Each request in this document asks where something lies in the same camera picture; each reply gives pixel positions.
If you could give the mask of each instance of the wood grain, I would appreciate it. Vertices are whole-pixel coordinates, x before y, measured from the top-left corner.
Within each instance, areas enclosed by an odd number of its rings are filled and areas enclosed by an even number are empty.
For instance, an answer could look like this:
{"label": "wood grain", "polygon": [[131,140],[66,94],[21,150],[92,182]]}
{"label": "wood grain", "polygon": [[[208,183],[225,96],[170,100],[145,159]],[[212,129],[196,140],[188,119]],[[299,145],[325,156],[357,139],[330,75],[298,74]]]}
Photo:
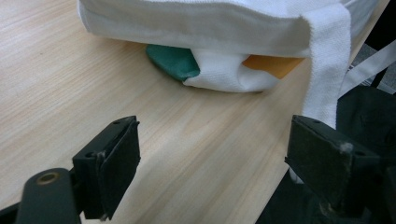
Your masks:
{"label": "wood grain", "polygon": [[0,207],[137,115],[142,161],[112,223],[255,222],[287,171],[309,60],[269,91],[210,91],[165,75],[143,44],[88,34],[75,1],[3,1],[0,19]]}

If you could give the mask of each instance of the orange fabric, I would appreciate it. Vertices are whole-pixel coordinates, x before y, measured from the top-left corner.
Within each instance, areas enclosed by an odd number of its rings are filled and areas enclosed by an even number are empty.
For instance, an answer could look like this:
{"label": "orange fabric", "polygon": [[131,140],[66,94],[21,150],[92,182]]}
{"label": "orange fabric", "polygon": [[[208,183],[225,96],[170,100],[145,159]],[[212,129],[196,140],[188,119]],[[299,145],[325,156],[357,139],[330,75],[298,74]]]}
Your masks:
{"label": "orange fabric", "polygon": [[303,58],[281,58],[250,55],[242,64],[250,69],[262,70],[281,79],[285,77]]}

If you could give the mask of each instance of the green fabric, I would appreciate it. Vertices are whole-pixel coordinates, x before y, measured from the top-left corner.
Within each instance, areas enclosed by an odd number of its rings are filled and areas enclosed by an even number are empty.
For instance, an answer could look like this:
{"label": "green fabric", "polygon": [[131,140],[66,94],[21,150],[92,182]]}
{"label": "green fabric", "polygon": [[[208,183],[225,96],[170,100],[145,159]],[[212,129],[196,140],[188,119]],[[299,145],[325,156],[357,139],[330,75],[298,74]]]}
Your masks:
{"label": "green fabric", "polygon": [[148,45],[148,57],[169,76],[185,81],[189,77],[197,77],[200,69],[190,49]]}

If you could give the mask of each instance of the wooden table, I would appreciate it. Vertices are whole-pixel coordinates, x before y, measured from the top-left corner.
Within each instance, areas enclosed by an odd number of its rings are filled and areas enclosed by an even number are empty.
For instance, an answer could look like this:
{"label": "wooden table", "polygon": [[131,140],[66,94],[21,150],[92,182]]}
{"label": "wooden table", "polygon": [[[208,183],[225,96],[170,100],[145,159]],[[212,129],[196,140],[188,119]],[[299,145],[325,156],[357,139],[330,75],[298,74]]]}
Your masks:
{"label": "wooden table", "polygon": [[210,91],[165,75],[143,44],[88,34],[76,1],[3,1],[0,18],[0,207],[30,176],[70,169],[109,122],[137,115],[142,161],[112,223],[255,222],[288,169],[309,60],[269,91]]}

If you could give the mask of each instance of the white cloth bag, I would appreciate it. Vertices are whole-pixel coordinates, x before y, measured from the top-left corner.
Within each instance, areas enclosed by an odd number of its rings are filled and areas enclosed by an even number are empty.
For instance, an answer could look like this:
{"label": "white cloth bag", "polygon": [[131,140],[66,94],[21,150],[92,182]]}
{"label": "white cloth bag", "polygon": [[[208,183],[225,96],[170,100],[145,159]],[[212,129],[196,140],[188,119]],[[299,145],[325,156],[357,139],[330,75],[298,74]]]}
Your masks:
{"label": "white cloth bag", "polygon": [[377,0],[79,0],[86,29],[110,38],[191,49],[201,73],[184,84],[261,91],[276,84],[244,70],[250,54],[310,57],[303,115],[335,127],[350,40]]}

